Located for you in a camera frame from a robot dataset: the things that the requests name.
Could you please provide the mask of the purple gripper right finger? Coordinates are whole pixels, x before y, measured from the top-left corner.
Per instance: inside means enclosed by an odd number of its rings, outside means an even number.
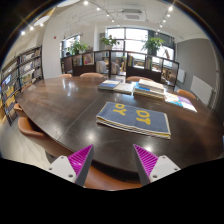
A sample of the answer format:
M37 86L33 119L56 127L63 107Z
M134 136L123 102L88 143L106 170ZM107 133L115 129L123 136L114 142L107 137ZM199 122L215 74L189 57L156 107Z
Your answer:
M134 158L143 186L180 170L167 156L157 156L134 144Z

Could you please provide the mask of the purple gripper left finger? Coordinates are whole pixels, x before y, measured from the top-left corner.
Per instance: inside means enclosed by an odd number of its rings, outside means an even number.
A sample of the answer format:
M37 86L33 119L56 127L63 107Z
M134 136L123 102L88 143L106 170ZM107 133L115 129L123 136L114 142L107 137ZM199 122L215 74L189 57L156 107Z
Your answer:
M65 180L83 186L92 162L94 148L89 145L70 156L58 157L48 168L48 171Z

